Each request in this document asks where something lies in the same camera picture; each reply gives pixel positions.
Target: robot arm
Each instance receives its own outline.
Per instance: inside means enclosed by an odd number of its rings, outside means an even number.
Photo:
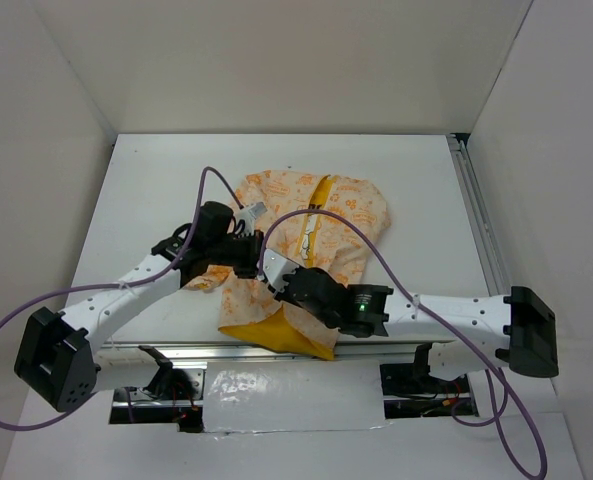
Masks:
[[[267,283],[279,301],[305,309],[328,328],[366,338],[413,333],[441,335],[447,331],[418,309],[421,303],[444,317],[488,354],[497,365],[523,375],[551,377],[558,373],[554,316],[531,290],[514,287],[509,297],[449,298],[402,294],[377,285],[337,283],[327,272],[304,268],[278,252],[266,250],[263,271],[258,260],[263,233],[254,231],[262,204],[236,215],[225,205],[207,202],[189,249],[176,267],[157,280],[137,287],[176,259],[188,225],[152,248],[150,255],[121,277],[120,287],[104,290],[53,313],[36,311],[28,320],[14,370],[57,411],[75,409],[93,392],[123,386],[179,381],[170,360],[152,347],[100,350],[118,329],[161,298],[204,273],[208,265],[233,268],[239,278]],[[228,233],[232,219],[234,231]],[[415,368],[420,375],[451,380],[484,368],[460,341],[418,347]]]
[[[530,377],[558,375],[554,313],[529,288],[512,287],[509,296],[487,298],[414,294],[409,301],[389,287],[345,287],[324,270],[303,268],[272,250],[265,251],[263,265],[263,276],[277,300],[307,310],[341,333],[358,338],[450,335],[419,310],[422,304],[465,334],[496,366]],[[418,375],[443,380],[485,368],[460,340],[419,346],[414,366]]]

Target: white backdrop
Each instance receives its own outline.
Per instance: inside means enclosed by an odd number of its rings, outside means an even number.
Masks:
[[[471,131],[530,0],[32,0],[118,133]]]
[[[556,386],[593,479],[593,1],[536,0],[470,140],[512,280],[557,313]]]
[[[0,319],[71,282],[109,157],[82,90],[24,0],[0,2]],[[0,417],[27,387],[12,370],[24,322],[0,334]],[[0,474],[13,434],[0,430]]]

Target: cloth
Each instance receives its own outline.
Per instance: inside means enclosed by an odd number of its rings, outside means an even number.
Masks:
[[[293,210],[323,208],[360,228],[373,242],[390,225],[387,204],[367,180],[266,170],[247,175],[236,190],[245,205],[264,202],[267,212],[256,221],[262,231]],[[369,248],[347,226],[324,215],[302,215],[283,222],[268,248],[306,267],[326,270],[337,282],[359,283]],[[334,358],[338,331],[306,311],[273,299],[267,286],[240,280],[227,267],[210,267],[188,287],[212,289],[223,284],[219,331],[279,352]]]

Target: purple cable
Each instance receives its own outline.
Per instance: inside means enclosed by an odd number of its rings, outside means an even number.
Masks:
[[[341,217],[340,215],[337,215],[332,212],[328,212],[327,210],[317,210],[317,209],[311,209],[311,208],[305,209],[305,210],[298,210],[295,212],[286,213],[285,215],[280,217],[278,220],[276,220],[272,224],[272,226],[269,227],[267,232],[265,233],[265,238],[263,239],[263,244],[261,245],[261,249],[260,249],[260,261],[258,262],[258,270],[259,271],[263,270],[263,256],[265,254],[265,250],[267,249],[267,241],[269,240],[269,237],[271,236],[272,232],[276,229],[276,227],[278,227],[278,225],[280,225],[282,222],[284,222],[288,218],[295,217],[296,215],[309,215],[309,214],[326,215],[328,217],[338,220],[339,222],[341,222],[341,223],[345,224],[346,226],[348,226],[349,228],[351,228],[354,231],[354,233],[356,233],[356,235],[358,235],[365,242],[365,244],[371,249],[373,254],[376,256],[376,258],[378,259],[380,264],[385,269],[385,272],[387,272],[387,275],[389,275],[389,278],[392,280],[392,282],[394,282],[394,285],[396,285],[396,288],[398,288],[398,290],[400,290],[400,292],[410,302],[413,302],[412,294],[409,293],[405,287],[403,287],[403,285],[400,283],[400,281],[398,281],[398,278],[396,277],[396,275],[394,274],[392,269],[389,267],[389,265],[385,261],[385,258],[380,254],[380,252],[376,248],[376,245],[374,245],[372,243],[372,241],[369,238],[367,238],[367,236],[365,236],[365,234],[358,229],[358,227],[356,227],[355,225],[350,223],[344,217]],[[500,422],[496,421],[496,427],[498,428],[498,434],[499,434],[501,443],[503,444],[503,448],[507,452],[507,456],[512,461],[512,463],[516,466],[516,468],[525,477],[532,479],[532,480],[544,479],[545,476],[547,475],[547,453],[545,452],[545,445],[543,444],[543,439],[540,436],[538,427],[536,427],[536,424],[534,423],[534,419],[527,411],[527,407],[525,407],[525,404],[521,401],[521,399],[518,396],[518,394],[516,393],[516,391],[512,388],[512,386],[509,384],[509,382],[505,379],[505,377],[501,373],[500,369],[496,368],[494,366],[494,364],[492,363],[492,361],[489,358],[487,358],[487,356],[469,338],[467,338],[466,335],[463,335],[456,327],[451,325],[443,317],[441,317],[440,315],[438,315],[436,312],[434,312],[432,309],[426,307],[425,305],[420,304],[420,305],[418,305],[418,308],[422,312],[425,312],[427,315],[432,317],[438,323],[440,323],[443,327],[445,327],[447,330],[449,330],[456,338],[458,338],[465,345],[467,345],[467,347],[469,347],[469,349],[472,352],[474,352],[476,354],[476,356],[478,358],[480,358],[480,360],[487,366],[489,371],[492,372],[496,376],[496,378],[498,378],[500,383],[505,388],[505,391],[507,392],[507,394],[510,397],[512,397],[512,400],[514,400],[514,403],[518,407],[518,410],[520,411],[521,415],[525,419],[525,422],[527,423],[527,426],[529,427],[529,430],[531,431],[532,436],[534,437],[534,441],[536,442],[536,448],[538,449],[538,456],[540,458],[540,471],[536,475],[532,475],[529,472],[527,472],[522,467],[522,465],[520,465],[520,463],[518,463],[518,461],[516,460],[516,457],[514,456],[513,452],[511,451],[511,448],[509,448],[509,445],[507,444],[507,439],[505,438],[502,428],[500,427]],[[495,406],[496,406],[496,398],[494,397],[494,395],[492,395],[492,407],[494,408],[494,418],[498,417],[498,409],[495,408]]]
[[[502,370],[500,370],[500,373],[504,378],[505,374],[503,373]],[[489,394],[491,396],[494,396],[494,395],[496,395],[496,392],[494,392],[494,383],[492,382],[492,376],[489,374],[488,370],[485,370],[485,375],[487,375],[487,384],[489,386]],[[456,415],[456,409],[459,406],[461,406],[463,403],[470,401],[470,399],[468,399],[468,398],[465,398],[465,399],[461,400],[460,402],[456,402],[454,405],[452,405],[451,415],[452,415],[452,418],[456,421],[456,423],[460,423],[461,425],[465,425],[466,427],[486,427],[487,425],[491,425],[492,423],[500,420],[500,417],[503,415],[503,413],[505,413],[505,408],[507,407],[508,400],[509,400],[509,394],[507,393],[507,390],[503,390],[503,403],[500,406],[500,410],[498,410],[498,412],[494,413],[494,416],[492,418],[488,418],[487,420],[483,420],[482,422],[468,422],[466,420],[462,420],[461,418],[459,418]]]
[[[129,393],[129,387],[125,387],[125,394],[127,395],[127,415],[129,417],[129,423],[135,423],[134,409],[132,408],[132,395]]]
[[[236,197],[236,194],[234,193],[234,190],[232,190],[232,188],[227,183],[227,180],[225,180],[225,178],[220,174],[220,172],[218,172],[215,168],[205,167],[201,173],[200,182],[198,184],[198,195],[196,198],[196,208],[194,210],[194,218],[192,220],[192,225],[191,225],[191,228],[189,229],[189,231],[187,232],[187,235],[185,236],[185,241],[183,242],[183,246],[181,247],[180,251],[178,252],[178,256],[172,262],[170,262],[169,265],[167,265],[164,269],[162,269],[160,272],[158,272],[150,277],[144,278],[142,280],[138,280],[135,282],[129,282],[126,284],[127,286],[140,287],[141,285],[145,285],[146,283],[154,282],[154,281],[158,280],[159,278],[161,278],[163,275],[167,274],[180,261],[180,258],[183,256],[183,254],[189,248],[189,242],[191,241],[192,236],[194,235],[194,231],[196,230],[196,223],[197,223],[196,221],[198,220],[198,214],[200,212],[200,206],[201,206],[201,203],[203,200],[203,190],[205,189],[205,179],[207,177],[207,172],[212,172],[213,174],[215,174],[225,184],[225,187],[227,187],[227,190],[229,190],[229,193],[234,197],[234,200],[236,201],[238,206],[240,208],[243,208],[243,204],[238,200],[238,198]],[[45,293],[43,295],[40,295],[40,296],[34,298],[33,300],[29,300],[28,302],[24,303],[20,307],[17,307],[12,312],[10,312],[7,316],[5,316],[5,318],[3,318],[0,321],[0,330],[5,325],[7,325],[14,317],[16,317],[19,313],[23,312],[24,310],[26,310],[30,307],[33,307],[34,305],[36,305],[38,303],[44,302],[45,300],[49,300],[50,298],[59,297],[61,295],[68,295],[70,293],[76,293],[76,292],[87,292],[89,290],[115,290],[115,289],[120,289],[123,287],[124,287],[124,285],[120,284],[120,283],[98,283],[98,284],[93,284],[93,285],[81,285],[78,287],[63,288],[60,290],[55,290],[50,293]],[[41,428],[49,427],[51,425],[54,425],[57,422],[60,422],[61,420],[64,420],[69,415],[71,415],[74,411],[65,413],[63,415],[59,415],[58,417],[52,418],[51,420],[48,420],[48,421],[42,422],[42,423],[37,423],[35,425],[12,425],[11,423],[6,423],[6,422],[3,422],[0,420],[0,428],[2,428],[4,430],[10,430],[12,432],[29,432],[32,430],[39,430]]]

